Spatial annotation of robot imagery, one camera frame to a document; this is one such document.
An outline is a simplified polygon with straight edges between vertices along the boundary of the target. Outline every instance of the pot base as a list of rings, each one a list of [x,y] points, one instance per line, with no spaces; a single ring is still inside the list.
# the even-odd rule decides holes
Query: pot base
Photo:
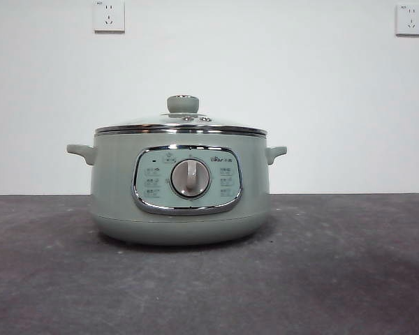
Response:
[[[124,221],[92,216],[100,231],[114,239],[158,246],[184,246],[229,241],[250,235],[267,220],[268,213],[190,222]]]

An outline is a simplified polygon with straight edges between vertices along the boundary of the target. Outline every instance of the stainless steel rim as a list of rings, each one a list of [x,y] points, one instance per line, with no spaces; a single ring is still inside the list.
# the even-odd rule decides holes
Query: stainless steel rim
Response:
[[[221,134],[221,135],[244,135],[265,137],[267,131],[255,128],[234,126],[198,126],[198,125],[161,125],[150,124],[142,126],[113,126],[98,128],[95,136],[119,135],[119,134],[145,134],[145,133],[180,133],[180,134]]]

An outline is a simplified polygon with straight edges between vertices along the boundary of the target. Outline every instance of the lid knob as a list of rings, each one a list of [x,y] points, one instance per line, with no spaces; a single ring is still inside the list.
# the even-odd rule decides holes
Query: lid knob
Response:
[[[169,113],[196,113],[198,99],[195,96],[170,96],[168,98]]]

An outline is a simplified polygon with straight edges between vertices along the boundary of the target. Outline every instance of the brand logo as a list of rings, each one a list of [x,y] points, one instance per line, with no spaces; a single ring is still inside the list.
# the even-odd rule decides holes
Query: brand logo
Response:
[[[211,157],[211,162],[232,162],[231,158],[219,158],[217,156]]]

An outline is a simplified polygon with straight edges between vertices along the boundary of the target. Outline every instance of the control panel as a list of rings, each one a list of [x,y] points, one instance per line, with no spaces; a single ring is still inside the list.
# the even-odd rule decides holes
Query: control panel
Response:
[[[133,174],[133,196],[155,214],[228,211],[242,193],[237,156],[228,148],[172,144],[145,149]]]

